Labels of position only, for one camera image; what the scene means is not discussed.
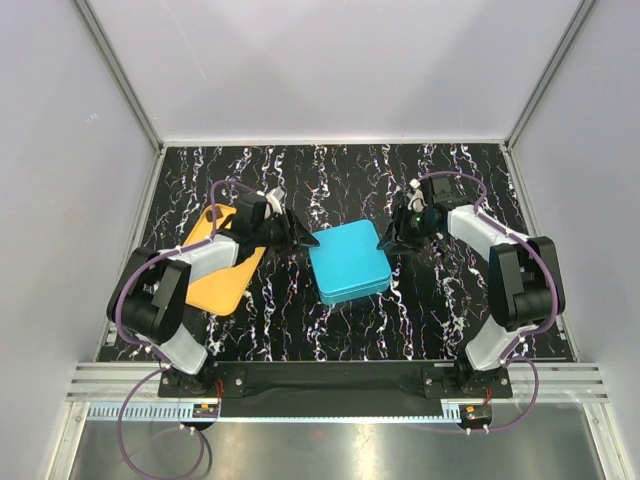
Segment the teal tin lid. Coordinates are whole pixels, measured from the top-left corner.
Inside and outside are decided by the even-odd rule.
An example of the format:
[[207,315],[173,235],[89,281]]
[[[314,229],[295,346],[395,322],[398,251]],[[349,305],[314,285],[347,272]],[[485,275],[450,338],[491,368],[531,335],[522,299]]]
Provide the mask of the teal tin lid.
[[367,219],[313,232],[320,246],[309,249],[318,292],[333,294],[345,289],[391,279],[391,266],[377,248],[379,235]]

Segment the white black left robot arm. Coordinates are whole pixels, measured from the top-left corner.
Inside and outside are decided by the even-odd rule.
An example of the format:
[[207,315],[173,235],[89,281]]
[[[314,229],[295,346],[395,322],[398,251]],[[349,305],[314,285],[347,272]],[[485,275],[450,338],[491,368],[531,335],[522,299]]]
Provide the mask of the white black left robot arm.
[[181,373],[181,384],[196,396],[215,386],[210,354],[183,325],[188,288],[219,271],[249,262],[260,248],[289,253],[319,241],[282,202],[279,188],[248,192],[234,207],[212,206],[201,217],[211,229],[204,239],[172,250],[135,249],[109,299],[106,316],[126,342],[151,349]]

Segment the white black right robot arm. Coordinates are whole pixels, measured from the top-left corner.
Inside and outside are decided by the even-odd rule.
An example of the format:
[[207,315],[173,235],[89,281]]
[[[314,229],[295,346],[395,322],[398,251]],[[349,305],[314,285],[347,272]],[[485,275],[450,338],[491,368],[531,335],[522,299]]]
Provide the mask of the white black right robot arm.
[[551,238],[515,232],[469,203],[425,205],[406,198],[393,202],[378,248],[390,254],[419,252],[437,235],[465,243],[488,265],[489,317],[450,375],[455,388],[472,397],[498,381],[518,344],[546,331],[564,311],[557,249]]

